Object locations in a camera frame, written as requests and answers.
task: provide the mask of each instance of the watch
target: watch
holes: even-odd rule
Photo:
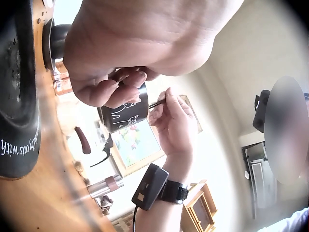
[[[189,190],[187,188],[188,185],[167,180],[163,189],[159,193],[157,200],[183,204],[184,200],[188,197]]]

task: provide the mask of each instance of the ceiling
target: ceiling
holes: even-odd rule
[[[254,132],[254,99],[282,76],[308,92],[308,37],[279,2],[247,0],[217,35],[209,62],[241,123]]]

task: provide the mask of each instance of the forearm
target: forearm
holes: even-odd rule
[[[163,169],[169,180],[189,184],[191,165],[192,155],[168,156]],[[181,212],[182,205],[157,200],[149,211],[138,210],[136,232],[179,232]]]

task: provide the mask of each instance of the hand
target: hand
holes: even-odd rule
[[[162,92],[166,99],[149,114],[149,124],[156,126],[162,150],[167,156],[190,156],[197,135],[197,121],[192,109],[171,88]]]
[[[137,88],[145,80],[196,70],[242,2],[83,1],[63,60],[75,95],[91,106],[116,108],[138,102]],[[127,67],[118,73],[127,77],[124,86],[108,76],[115,67]]]

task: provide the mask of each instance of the black pen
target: black pen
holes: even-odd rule
[[[157,102],[155,102],[155,103],[152,103],[152,104],[149,106],[149,109],[152,109],[152,108],[154,108],[154,107],[156,107],[157,105],[160,105],[160,104],[162,104],[162,103],[165,103],[165,99],[160,100],[160,101],[157,101]]]

